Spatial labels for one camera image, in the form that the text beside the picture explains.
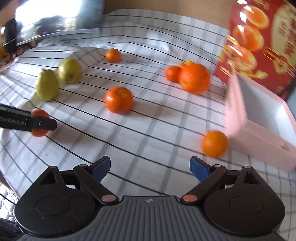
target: gray ridged surface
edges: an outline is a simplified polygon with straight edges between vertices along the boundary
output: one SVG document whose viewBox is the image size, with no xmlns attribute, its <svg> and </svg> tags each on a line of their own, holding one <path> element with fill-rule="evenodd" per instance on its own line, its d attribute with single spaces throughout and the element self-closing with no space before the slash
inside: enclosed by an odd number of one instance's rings
<svg viewBox="0 0 296 241">
<path fill-rule="evenodd" d="M 125 197 L 100 210 L 87 227 L 61 238 L 36 238 L 24 234 L 19 241 L 279 241 L 272 233 L 260 238 L 225 234 L 210 225 L 196 207 L 175 197 Z"/>
</svg>

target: textured white mat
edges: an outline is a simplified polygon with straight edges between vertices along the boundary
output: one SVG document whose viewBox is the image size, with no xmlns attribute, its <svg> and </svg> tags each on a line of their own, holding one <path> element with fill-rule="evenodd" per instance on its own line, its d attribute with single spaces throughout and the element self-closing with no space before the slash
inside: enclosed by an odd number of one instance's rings
<svg viewBox="0 0 296 241">
<path fill-rule="evenodd" d="M 227 32 L 188 17 L 133 9 L 107 15 L 101 34 L 43 40 L 0 75 L 0 102 L 42 108 L 58 129 L 42 138 L 3 130 L 1 172 L 22 195 L 48 166 L 72 169 L 108 155 L 112 167 L 102 184 L 118 196 L 180 197 L 198 183 L 189 170 L 191 156 L 229 169 L 252 165 L 285 204 L 280 234 L 295 241 L 295 171 L 284 173 L 230 149 L 220 159 L 206 158 L 200 138 L 206 130 L 224 130 L 225 85 L 212 76 L 210 89 L 194 96 L 163 76 L 167 65 L 182 60 L 202 63 L 213 73 Z M 105 48 L 111 47 L 121 50 L 121 62 L 106 63 Z M 69 57 L 83 66 L 81 79 L 64 86 L 50 103 L 29 101 L 41 68 L 54 69 Z M 125 116 L 104 108 L 104 94 L 113 86 L 125 86 L 135 96 Z"/>
</svg>

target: open pink tray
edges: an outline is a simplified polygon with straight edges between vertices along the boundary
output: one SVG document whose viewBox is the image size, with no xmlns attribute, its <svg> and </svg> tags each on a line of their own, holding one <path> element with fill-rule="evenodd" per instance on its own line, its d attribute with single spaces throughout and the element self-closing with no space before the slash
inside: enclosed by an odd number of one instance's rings
<svg viewBox="0 0 296 241">
<path fill-rule="evenodd" d="M 230 148 L 283 171 L 295 169 L 296 122 L 284 100 L 233 72 L 225 111 Z"/>
</svg>

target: green fruit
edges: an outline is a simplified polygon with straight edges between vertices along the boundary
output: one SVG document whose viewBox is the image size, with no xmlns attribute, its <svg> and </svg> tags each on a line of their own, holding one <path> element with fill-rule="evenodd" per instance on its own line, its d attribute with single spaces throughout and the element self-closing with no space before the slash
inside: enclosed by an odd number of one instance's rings
<svg viewBox="0 0 296 241">
<path fill-rule="evenodd" d="M 66 83 L 74 83 L 81 75 L 81 66 L 74 59 L 63 60 L 57 71 L 59 78 Z"/>
<path fill-rule="evenodd" d="M 36 79 L 36 94 L 43 101 L 53 100 L 59 93 L 59 81 L 51 69 L 42 69 Z"/>
</svg>

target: tablecloth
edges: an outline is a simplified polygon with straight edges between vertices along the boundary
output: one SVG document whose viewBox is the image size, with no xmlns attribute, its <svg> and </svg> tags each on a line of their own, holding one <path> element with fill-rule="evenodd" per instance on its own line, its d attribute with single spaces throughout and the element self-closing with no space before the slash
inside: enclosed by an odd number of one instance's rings
<svg viewBox="0 0 296 241">
<path fill-rule="evenodd" d="M 100 34 L 44 39 L 1 73 L 0 102 L 42 108 L 58 128 L 42 138 L 2 130 L 1 172 L 22 195 L 48 166 L 68 170 L 108 155 L 111 171 L 102 184 L 119 197 L 180 197 L 198 184 L 189 170 L 191 156 L 234 170 L 251 165 L 285 205 L 280 235 L 295 241 L 296 172 L 282 172 L 232 149 L 219 159 L 206 157 L 200 139 L 207 130 L 224 131 L 226 86 L 211 75 L 210 88 L 191 95 L 163 76 L 167 65 L 183 60 L 201 63 L 213 74 L 227 33 L 193 18 L 127 9 L 106 15 Z M 109 48 L 121 51 L 119 63 L 105 61 Z M 62 86 L 55 100 L 41 102 L 34 96 L 36 76 L 66 58 L 80 62 L 81 78 Z M 132 111 L 124 116 L 104 107 L 104 94 L 113 86 L 127 87 L 135 96 Z"/>
</svg>

